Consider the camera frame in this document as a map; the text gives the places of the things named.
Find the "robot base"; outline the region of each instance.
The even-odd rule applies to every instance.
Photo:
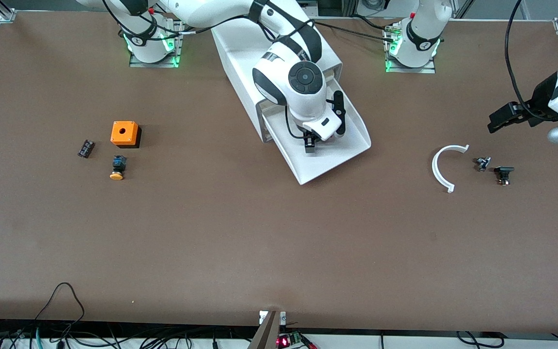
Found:
[[[299,184],[311,181],[372,146],[363,119],[344,94],[345,135],[341,138],[332,137],[326,142],[317,142],[316,152],[306,153],[303,140],[293,139],[288,133],[285,107],[265,99],[253,83],[252,69],[270,46],[260,27],[250,20],[237,19],[217,26],[212,29],[212,33],[223,68],[255,130],[262,142],[275,141]],[[322,58],[317,64],[327,81],[327,98],[332,99],[336,90],[343,92],[337,82],[341,73],[341,61],[324,38]],[[296,132],[296,125],[290,122],[292,130]]]
[[[172,31],[183,31],[184,30],[184,23],[179,20],[173,20],[172,18],[164,18],[164,22],[162,26],[166,27],[167,29],[171,29]],[[165,58],[161,61],[156,63],[144,63],[133,55],[130,46],[128,51],[130,52],[130,62],[128,66],[131,68],[178,68],[180,66],[180,55],[182,54],[182,36],[164,40],[163,44],[165,49],[171,50]]]

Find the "black cable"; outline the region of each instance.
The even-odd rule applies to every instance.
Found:
[[[176,31],[172,31],[171,29],[167,29],[166,27],[160,26],[155,22],[152,22],[152,20],[147,19],[146,17],[143,16],[138,16],[139,18],[141,18],[142,20],[145,20],[146,22],[148,22],[149,24],[151,24],[152,26],[155,26],[157,28],[163,29],[164,31],[168,32],[168,33],[173,33],[176,36],[181,35],[181,33],[183,32],[176,32]]]
[[[274,42],[277,37],[275,37],[275,34],[273,34],[270,29],[266,28],[264,26],[264,24],[262,23],[258,23],[258,25],[260,26],[260,28],[262,29],[262,32],[264,33],[264,36],[266,37],[266,39],[270,42]]]
[[[467,340],[464,340],[461,336],[460,336],[460,332],[465,332],[467,333],[467,335],[469,335],[469,337],[471,337],[472,342],[469,342]],[[484,348],[492,348],[492,349],[498,349],[503,347],[503,345],[505,345],[505,339],[503,337],[499,338],[501,340],[501,343],[497,344],[497,345],[489,345],[489,344],[483,344],[483,343],[479,343],[476,339],[475,336],[469,332],[469,331],[456,331],[456,336],[458,336],[458,339],[460,340],[460,342],[464,343],[464,344],[468,344],[468,345],[474,345],[477,349],[481,349],[481,347]]]
[[[248,16],[234,16],[234,17],[231,17],[231,18],[227,18],[227,19],[224,20],[223,22],[219,22],[219,23],[217,23],[217,24],[215,24],[214,26],[211,26],[211,27],[205,27],[205,28],[203,28],[203,29],[199,29],[199,30],[195,31],[195,33],[196,33],[196,34],[199,34],[199,33],[205,32],[205,31],[209,31],[210,29],[212,29],[212,28],[214,28],[214,27],[216,27],[216,26],[220,26],[221,24],[223,24],[223,23],[225,23],[225,22],[228,22],[229,20],[234,20],[234,19],[239,19],[239,18],[248,18]]]
[[[372,23],[372,22],[371,22],[369,19],[367,19],[367,17],[365,17],[365,16],[361,16],[361,15],[355,13],[355,14],[353,14],[353,15],[350,16],[350,17],[361,18],[362,20],[365,21],[365,23],[367,23],[367,24],[368,24],[370,27],[372,27],[372,28],[376,28],[376,29],[379,29],[379,30],[381,30],[381,31],[383,31],[383,30],[385,29],[385,27],[383,27],[383,26],[377,26],[376,24]]]
[[[51,293],[51,297],[48,299],[48,301],[46,302],[45,306],[42,307],[42,309],[40,309],[40,311],[38,312],[38,314],[36,315],[36,317],[33,318],[33,321],[35,322],[36,320],[38,320],[38,318],[40,317],[40,315],[42,314],[43,311],[45,311],[49,305],[51,305],[51,301],[53,301],[53,298],[55,298],[55,294],[57,292],[58,289],[60,289],[60,286],[62,285],[66,285],[69,287],[70,291],[73,293],[73,298],[75,298],[75,301],[77,302],[77,304],[79,304],[79,307],[81,308],[81,315],[79,316],[79,318],[77,318],[75,321],[69,323],[66,326],[66,329],[64,329],[64,331],[62,332],[62,336],[60,337],[59,340],[53,341],[53,338],[49,339],[49,342],[51,343],[55,343],[55,342],[61,342],[67,335],[68,332],[70,332],[70,329],[72,328],[72,326],[79,322],[80,320],[82,320],[82,318],[85,316],[85,307],[83,307],[83,303],[81,303],[81,301],[79,300],[79,298],[77,297],[77,293],[75,292],[75,288],[73,287],[73,285],[71,285],[70,283],[67,282],[63,282],[63,283],[59,283],[57,284],[57,286],[55,287],[55,289],[53,290],[53,293]]]
[[[251,342],[251,340],[250,340],[249,338],[246,338],[246,337],[241,336],[241,335],[239,335],[238,333],[236,333],[236,330],[235,330],[235,329],[231,329],[231,328],[230,328],[230,335],[231,335],[231,334],[234,334],[234,335],[236,335],[238,338],[244,339],[244,340],[246,340],[247,342]]]
[[[288,121],[288,106],[285,107],[285,125],[288,128],[288,132],[290,133],[290,136],[292,136],[295,139],[308,139],[308,138],[315,138],[316,137],[316,135],[308,135],[308,136],[299,137],[297,135],[294,135],[294,133],[292,133],[292,129],[290,129],[290,121]]]
[[[167,11],[165,11],[165,9],[164,9],[164,8],[162,8],[162,6],[161,6],[161,5],[159,5],[159,3],[158,3],[158,2],[157,2],[157,3],[155,4],[155,6],[158,6],[158,7],[159,7],[159,9],[161,9],[161,11],[162,11],[163,13],[167,13]]]
[[[117,22],[118,26],[122,27],[128,33],[135,33],[134,31],[131,31],[129,28],[127,28],[124,24],[122,24],[122,22],[120,22],[120,20],[117,19],[117,17],[115,17],[115,14],[113,14],[113,11],[111,11],[111,8],[109,7],[109,5],[107,5],[106,0],[102,0],[102,3],[105,6],[105,8],[107,9],[107,12],[111,15],[111,17],[113,17],[115,22]],[[168,37],[164,37],[164,38],[152,38],[152,37],[141,37],[141,38],[144,39],[144,40],[149,40],[149,41],[162,41],[162,40],[166,40],[166,39],[169,39],[169,38],[176,38],[176,37],[178,37],[178,36],[177,35],[169,35]]]
[[[306,22],[301,23],[300,26],[298,26],[296,29],[294,29],[293,31],[291,31],[288,35],[280,35],[278,38],[276,38],[275,40],[273,40],[273,44],[279,40],[281,40],[281,38],[284,37],[291,37],[292,35],[294,35],[296,32],[300,31],[302,28],[304,28],[305,26],[307,26],[309,23],[315,23],[313,19],[310,19]]]
[[[551,333],[551,335],[555,336],[555,338],[558,338],[558,335],[556,335],[556,334],[554,334],[554,333]]]
[[[540,119],[541,121],[550,121],[549,119],[534,113],[531,109],[529,109],[529,106],[527,106],[525,100],[522,99],[522,95],[520,95],[520,89],[518,89],[518,84],[516,84],[516,77],[513,74],[512,65],[510,63],[510,54],[509,54],[510,30],[512,29],[513,19],[516,16],[516,11],[518,11],[518,7],[520,7],[521,2],[522,0],[518,0],[516,2],[516,6],[514,6],[513,10],[511,11],[510,21],[507,23],[507,30],[505,31],[505,64],[507,64],[507,72],[510,75],[511,86],[513,87],[513,90],[516,93],[516,97],[518,98],[518,102],[520,102],[522,108],[525,109],[532,117],[536,119]]]
[[[118,343],[118,339],[115,338],[115,334],[113,333],[113,330],[111,329],[111,325],[109,325],[108,322],[107,322],[107,328],[109,329],[109,332],[111,333],[111,336],[113,337],[113,340],[115,341],[115,344],[118,345],[118,349],[122,349],[122,347],[120,347],[120,343]]]
[[[356,32],[356,31],[351,31],[350,29],[341,28],[341,27],[336,27],[336,26],[333,26],[333,25],[331,25],[331,24],[326,24],[326,23],[321,23],[321,22],[315,22],[315,23],[316,23],[316,24],[319,24],[319,25],[321,25],[321,26],[324,26],[324,27],[329,27],[329,28],[337,29],[337,30],[339,30],[339,31],[344,31],[344,32],[352,33],[352,34],[356,34],[356,35],[361,35],[361,36],[363,36],[363,37],[375,38],[375,39],[383,40],[383,41],[386,41],[386,42],[393,42],[393,39],[392,39],[392,38],[377,37],[376,35],[370,35],[370,34],[366,34],[366,33],[360,33],[360,32]]]

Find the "black connector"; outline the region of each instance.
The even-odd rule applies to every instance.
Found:
[[[513,167],[499,166],[494,168],[494,172],[498,175],[498,182],[502,186],[508,186],[510,183],[510,172],[514,170]]]

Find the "black electrical component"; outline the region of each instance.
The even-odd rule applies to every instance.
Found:
[[[499,166],[494,168],[494,172],[498,174],[498,182],[502,186],[508,186],[510,183],[510,172],[514,170],[513,167]]]
[[[79,153],[77,155],[87,159],[89,155],[92,153],[93,146],[95,146],[95,143],[86,139],[85,143],[83,144],[81,150],[79,150]]]

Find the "black base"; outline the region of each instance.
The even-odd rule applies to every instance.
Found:
[[[137,139],[135,139],[135,145],[118,145],[121,149],[139,148],[141,145],[141,126],[137,130]]]

